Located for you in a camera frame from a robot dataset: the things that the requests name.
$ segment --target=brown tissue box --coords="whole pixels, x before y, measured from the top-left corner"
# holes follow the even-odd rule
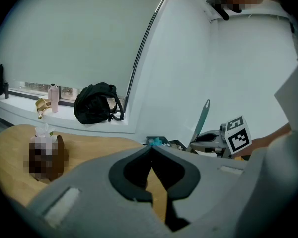
[[[61,136],[57,136],[56,142],[52,143],[52,149],[46,143],[30,142],[29,172],[36,180],[53,181],[60,177],[68,159],[68,151]]]

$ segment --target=tissue box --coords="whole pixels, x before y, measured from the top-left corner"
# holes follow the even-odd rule
[[[64,172],[68,152],[61,136],[55,142],[51,138],[33,137],[29,148],[29,172],[36,180],[53,181]]]

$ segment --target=wooden table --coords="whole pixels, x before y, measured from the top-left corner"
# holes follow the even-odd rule
[[[29,140],[35,135],[33,126],[17,125],[0,134],[0,186],[3,192],[26,206],[47,184],[36,181],[23,167],[29,154]],[[69,151],[69,166],[65,173],[78,164],[112,153],[142,146],[133,140],[118,137],[92,137],[55,132],[63,138]],[[151,169],[147,191],[153,195],[153,209],[164,221],[167,194]]]

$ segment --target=pink water bottle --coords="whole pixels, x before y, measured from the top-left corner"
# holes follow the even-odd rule
[[[51,101],[52,112],[56,113],[59,110],[59,88],[55,84],[51,84],[49,89],[49,100]]]

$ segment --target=white cube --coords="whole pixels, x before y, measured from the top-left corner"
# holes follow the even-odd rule
[[[252,144],[244,116],[239,116],[227,122],[225,140],[232,155]]]

